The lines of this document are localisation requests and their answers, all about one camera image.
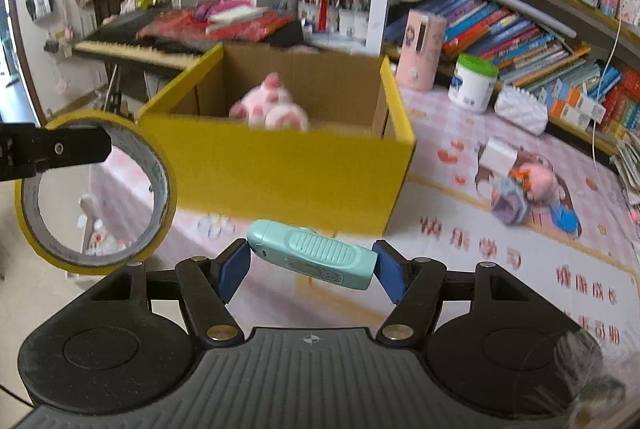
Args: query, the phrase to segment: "pink plush toy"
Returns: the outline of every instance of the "pink plush toy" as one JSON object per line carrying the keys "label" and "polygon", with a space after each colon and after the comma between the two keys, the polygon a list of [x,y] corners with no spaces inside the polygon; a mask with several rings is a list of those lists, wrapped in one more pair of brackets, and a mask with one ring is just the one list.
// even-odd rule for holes
{"label": "pink plush toy", "polygon": [[536,163],[524,163],[518,171],[527,173],[529,200],[551,204],[558,199],[558,180],[551,168]]}
{"label": "pink plush toy", "polygon": [[244,120],[251,127],[267,129],[292,128],[306,131],[308,119],[304,110],[293,104],[291,94],[277,73],[270,73],[260,86],[251,89],[229,110],[229,118]]}

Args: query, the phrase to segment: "yellow tape roll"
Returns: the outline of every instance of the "yellow tape roll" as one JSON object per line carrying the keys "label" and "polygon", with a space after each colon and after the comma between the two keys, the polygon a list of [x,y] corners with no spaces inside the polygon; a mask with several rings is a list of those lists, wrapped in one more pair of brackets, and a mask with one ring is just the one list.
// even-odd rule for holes
{"label": "yellow tape roll", "polygon": [[151,182],[154,208],[151,222],[140,238],[129,247],[108,255],[88,255],[68,249],[48,231],[40,215],[38,189],[41,174],[18,180],[15,184],[15,211],[20,229],[33,250],[59,268],[79,274],[107,274],[127,261],[144,261],[158,248],[174,219],[177,202],[175,175],[161,147],[129,120],[101,111],[69,113],[47,124],[59,127],[102,126],[113,146],[129,155]]}

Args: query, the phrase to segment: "pink cylinder container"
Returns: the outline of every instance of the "pink cylinder container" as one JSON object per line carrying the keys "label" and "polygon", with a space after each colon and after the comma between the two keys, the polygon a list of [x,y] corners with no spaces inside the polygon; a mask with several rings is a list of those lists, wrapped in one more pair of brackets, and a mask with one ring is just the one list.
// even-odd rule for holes
{"label": "pink cylinder container", "polygon": [[399,86],[431,91],[446,28],[447,20],[443,17],[416,10],[409,12],[396,72]]}

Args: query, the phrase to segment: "green lid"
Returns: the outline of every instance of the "green lid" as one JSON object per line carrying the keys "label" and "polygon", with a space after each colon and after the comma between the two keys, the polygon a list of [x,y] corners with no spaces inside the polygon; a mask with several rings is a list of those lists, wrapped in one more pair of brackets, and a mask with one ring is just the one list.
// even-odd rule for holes
{"label": "green lid", "polygon": [[458,56],[458,64],[478,75],[498,76],[498,67],[494,63],[476,57],[475,55],[460,54]]}

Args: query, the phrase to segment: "stuffed pig toy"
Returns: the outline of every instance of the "stuffed pig toy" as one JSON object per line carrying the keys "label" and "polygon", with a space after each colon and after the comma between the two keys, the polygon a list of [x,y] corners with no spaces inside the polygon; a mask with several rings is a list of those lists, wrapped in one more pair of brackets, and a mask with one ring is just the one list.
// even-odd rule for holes
{"label": "stuffed pig toy", "polygon": [[267,129],[306,131],[308,127],[306,113],[299,105],[293,104],[291,94],[277,73],[267,75],[260,86],[251,89],[242,100],[232,105],[229,118]]}

